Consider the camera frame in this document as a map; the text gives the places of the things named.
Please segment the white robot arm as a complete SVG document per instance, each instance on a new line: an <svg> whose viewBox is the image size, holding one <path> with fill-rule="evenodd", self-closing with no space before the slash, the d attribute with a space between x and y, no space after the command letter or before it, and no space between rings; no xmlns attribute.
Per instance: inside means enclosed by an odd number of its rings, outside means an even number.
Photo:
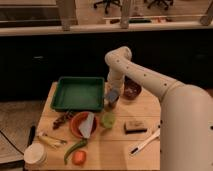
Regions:
<svg viewBox="0 0 213 171"><path fill-rule="evenodd" d="M213 97L131 61L122 46L108 52L108 83L119 89L126 77L155 95L161 107L160 171L213 171Z"/></svg>

